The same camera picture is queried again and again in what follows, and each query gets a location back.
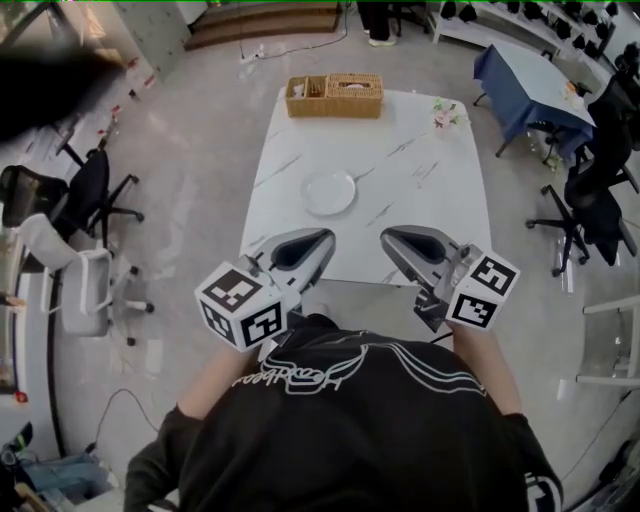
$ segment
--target gray floor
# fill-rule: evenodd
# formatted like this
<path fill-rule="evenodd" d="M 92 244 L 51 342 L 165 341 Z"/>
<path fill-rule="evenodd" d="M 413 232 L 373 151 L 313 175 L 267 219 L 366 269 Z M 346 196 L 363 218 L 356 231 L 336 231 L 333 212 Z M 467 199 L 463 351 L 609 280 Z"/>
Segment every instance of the gray floor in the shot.
<path fill-rule="evenodd" d="M 575 383 L 585 346 L 581 310 L 585 304 L 637 293 L 637 263 L 622 248 L 620 265 L 610 268 L 593 251 L 587 266 L 573 265 L 570 280 L 553 279 L 558 233 L 528 231 L 524 221 L 540 214 L 558 217 L 539 189 L 552 183 L 561 190 L 563 177 L 540 163 L 526 137 L 495 158 L 501 144 L 498 123 L 487 100 L 471 105 L 480 91 L 472 80 L 478 49 L 447 41 L 432 45 L 411 27 L 396 47 L 371 48 L 357 16 L 349 18 L 349 27 L 348 37 L 337 44 L 264 61 L 241 63 L 237 43 L 189 53 L 165 83 L 125 109 L 109 158 L 114 180 L 127 173 L 141 178 L 122 203 L 144 211 L 147 219 L 141 225 L 119 220 L 112 229 L 124 257 L 143 269 L 143 282 L 132 293 L 148 297 L 156 313 L 120 322 L 126 323 L 121 330 L 139 338 L 135 348 L 124 346 L 118 335 L 96 341 L 57 334 L 58 404 L 71 451 L 94 439 L 106 401 L 120 387 L 136 393 L 158 425 L 215 353 L 217 342 L 204 328 L 193 290 L 220 262 L 238 254 L 276 94 L 289 76 L 345 70 L 379 73 L 388 89 L 449 97 L 469 108 L 493 248 L 522 269 L 496 332 L 525 413 L 561 478 L 613 411 L 620 390 Z M 260 50 L 274 54 L 336 37 L 291 36 L 243 46 L 245 55 Z M 637 196 L 628 185 L 617 189 L 626 218 L 640 225 Z M 640 231 L 631 229 L 640 240 Z M 335 284 L 323 283 L 318 293 L 347 328 L 366 327 L 407 339 L 427 336 L 411 312 L 412 296 L 406 290 L 354 284 L 344 294 Z M 594 322 L 587 336 L 589 364 L 606 371 L 621 322 L 615 315 Z M 633 430 L 639 405 L 640 393 L 620 405 L 566 478 L 567 503 L 590 487 Z M 121 395 L 106 417 L 98 452 L 122 480 L 129 458 L 153 436 L 133 399 Z"/>

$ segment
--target table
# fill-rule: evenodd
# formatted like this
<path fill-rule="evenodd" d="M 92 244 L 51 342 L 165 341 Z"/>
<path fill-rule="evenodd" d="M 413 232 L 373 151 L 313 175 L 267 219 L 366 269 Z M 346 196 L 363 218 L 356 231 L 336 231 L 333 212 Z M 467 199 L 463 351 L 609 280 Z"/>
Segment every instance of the table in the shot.
<path fill-rule="evenodd" d="M 436 129 L 435 100 L 385 91 L 379 119 L 291 119 L 282 89 L 262 149 L 241 253 L 252 254 L 276 234 L 326 227 L 335 232 L 337 247 L 324 279 L 408 285 L 380 245 L 380 233 L 389 226 L 430 226 L 460 243 L 490 249 L 471 126 Z M 356 181 L 356 199 L 344 212 L 314 217 L 302 205 L 301 181 L 310 172 L 339 169 Z"/>
<path fill-rule="evenodd" d="M 502 125 L 505 143 L 496 156 L 536 121 L 549 121 L 564 128 L 558 136 L 562 158 L 591 140 L 593 119 L 584 106 L 576 109 L 564 98 L 569 80 L 543 56 L 514 44 L 496 42 L 476 59 L 473 77 L 482 81 L 482 90 L 491 98 Z"/>

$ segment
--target wooden step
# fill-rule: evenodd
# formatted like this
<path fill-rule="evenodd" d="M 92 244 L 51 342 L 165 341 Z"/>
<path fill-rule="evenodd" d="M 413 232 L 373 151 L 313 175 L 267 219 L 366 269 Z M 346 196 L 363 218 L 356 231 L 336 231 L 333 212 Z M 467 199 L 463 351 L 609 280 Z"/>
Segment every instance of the wooden step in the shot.
<path fill-rule="evenodd" d="M 198 32 L 201 29 L 240 22 L 240 20 L 246 23 L 256 18 L 331 14 L 336 12 L 337 7 L 338 2 L 274 2 L 247 7 L 239 5 L 236 9 L 222 11 L 218 7 L 209 7 L 207 12 L 193 24 L 193 30 Z"/>
<path fill-rule="evenodd" d="M 184 48 L 189 51 L 252 37 L 330 33 L 335 31 L 338 20 L 337 10 L 329 14 L 254 18 L 242 23 L 232 22 L 229 25 L 216 25 L 198 30 L 185 43 Z"/>

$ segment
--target white chair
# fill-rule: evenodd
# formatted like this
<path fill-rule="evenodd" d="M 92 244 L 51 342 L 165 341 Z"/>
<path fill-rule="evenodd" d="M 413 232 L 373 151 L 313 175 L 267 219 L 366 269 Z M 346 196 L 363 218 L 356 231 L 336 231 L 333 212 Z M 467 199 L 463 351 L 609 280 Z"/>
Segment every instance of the white chair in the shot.
<path fill-rule="evenodd" d="M 585 384 L 604 384 L 607 386 L 640 386 L 640 295 L 627 297 L 626 299 L 596 304 L 582 309 L 585 315 L 603 313 L 605 311 L 632 310 L 633 324 L 631 327 L 631 352 L 628 361 L 618 362 L 612 365 L 612 373 L 621 374 L 620 377 L 604 377 L 580 373 L 576 376 L 578 382 Z"/>
<path fill-rule="evenodd" d="M 44 214 L 26 219 L 18 228 L 27 249 L 45 268 L 45 276 L 62 271 L 62 291 L 59 305 L 51 309 L 50 279 L 45 277 L 40 297 L 43 313 L 61 310 L 62 325 L 66 332 L 78 336 L 104 337 L 113 323 L 113 291 L 123 279 L 115 281 L 112 275 L 112 256 L 105 248 L 76 251 L 58 234 Z M 127 277 L 138 274 L 137 267 L 127 269 Z M 153 304 L 123 300 L 127 308 L 152 313 Z M 127 338 L 129 346 L 134 338 Z"/>

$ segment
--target wicker basket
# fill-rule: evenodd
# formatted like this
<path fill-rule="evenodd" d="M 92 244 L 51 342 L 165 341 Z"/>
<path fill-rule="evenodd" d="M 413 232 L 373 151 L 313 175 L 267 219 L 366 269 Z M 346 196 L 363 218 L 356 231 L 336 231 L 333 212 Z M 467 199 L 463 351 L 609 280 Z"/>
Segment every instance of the wicker basket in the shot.
<path fill-rule="evenodd" d="M 304 84 L 302 98 L 294 87 Z M 362 87 L 349 88 L 358 84 Z M 384 89 L 382 79 L 370 73 L 335 73 L 328 76 L 293 77 L 287 84 L 289 117 L 380 117 Z"/>

